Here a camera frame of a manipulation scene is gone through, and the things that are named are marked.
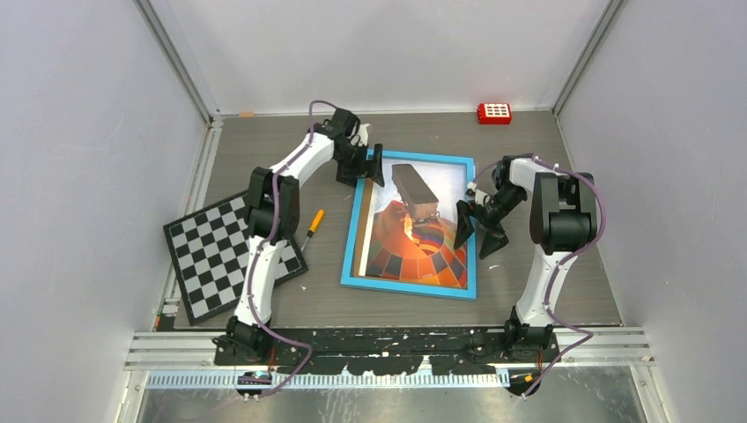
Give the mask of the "orange handled screwdriver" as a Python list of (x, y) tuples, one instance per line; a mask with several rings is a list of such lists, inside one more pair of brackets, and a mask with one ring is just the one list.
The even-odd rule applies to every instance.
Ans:
[(300, 247), (301, 250), (304, 250), (306, 248), (308, 242), (311, 240), (311, 238), (316, 233), (319, 225), (322, 223), (324, 215), (325, 215), (325, 211), (323, 209), (320, 209), (314, 216), (314, 219), (312, 220), (312, 223), (307, 230), (306, 238)]

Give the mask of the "hot air balloon photo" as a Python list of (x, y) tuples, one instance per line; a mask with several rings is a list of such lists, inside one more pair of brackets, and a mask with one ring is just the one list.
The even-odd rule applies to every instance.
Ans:
[(455, 163), (385, 159), (385, 186), (373, 183), (366, 276), (399, 285), (469, 287), (469, 248), (454, 249), (456, 203), (466, 168)]

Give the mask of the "blue picture frame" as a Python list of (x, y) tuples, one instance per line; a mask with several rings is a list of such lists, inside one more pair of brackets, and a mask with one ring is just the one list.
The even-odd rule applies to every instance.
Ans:
[[(385, 159), (406, 159), (406, 160), (427, 160), (434, 162), (444, 163), (455, 163), (462, 165), (466, 168), (466, 182), (462, 188), (462, 199), (465, 197), (465, 189), (469, 182), (471, 182), (475, 175), (475, 162), (472, 158), (452, 155), (440, 155), (440, 154), (429, 154), (421, 152), (397, 152), (397, 151), (384, 151), (382, 154), (382, 170), (383, 161)], [(377, 291), (389, 291), (394, 293), (407, 293), (407, 294), (419, 294), (433, 297), (459, 299), (459, 300), (474, 300), (477, 297), (477, 246), (476, 238), (471, 236), (463, 245), (467, 245), (469, 248), (469, 287), (465, 291), (454, 291), (451, 292), (446, 288), (437, 286), (420, 286), (420, 285), (399, 285), (389, 281), (383, 281), (379, 279), (369, 278), (358, 278), (353, 275), (353, 266), (358, 259), (358, 226), (360, 216), (360, 206), (363, 197), (363, 190), (366, 180), (360, 179), (355, 187), (355, 194), (353, 197), (351, 221), (349, 225), (349, 231), (347, 240), (345, 243), (344, 261), (341, 276), (341, 284), (346, 287), (362, 288)]]

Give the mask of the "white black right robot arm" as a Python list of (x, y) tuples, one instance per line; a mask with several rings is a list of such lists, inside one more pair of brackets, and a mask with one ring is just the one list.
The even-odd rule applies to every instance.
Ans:
[(479, 256), (504, 248), (508, 237), (502, 220), (520, 203), (530, 202), (529, 235), (535, 245), (528, 283), (505, 322), (499, 341), (514, 361), (550, 349), (558, 324), (554, 303), (578, 255), (600, 233), (597, 198), (591, 174), (551, 165), (537, 155), (507, 155), (492, 170), (495, 193), (471, 181), (456, 202), (454, 245), (460, 248), (477, 230), (484, 231)]

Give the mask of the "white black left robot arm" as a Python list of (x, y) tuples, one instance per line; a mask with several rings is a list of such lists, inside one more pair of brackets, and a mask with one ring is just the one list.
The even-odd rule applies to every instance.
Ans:
[(329, 119), (311, 119), (300, 144), (282, 160), (250, 175), (245, 196), (248, 267), (226, 332), (213, 340), (217, 365), (262, 364), (277, 341), (303, 347), (270, 328), (277, 262), (300, 222), (300, 190), (321, 166), (335, 161), (337, 181), (351, 187), (360, 179), (384, 186), (383, 147), (369, 143), (370, 131), (352, 111), (336, 108)]

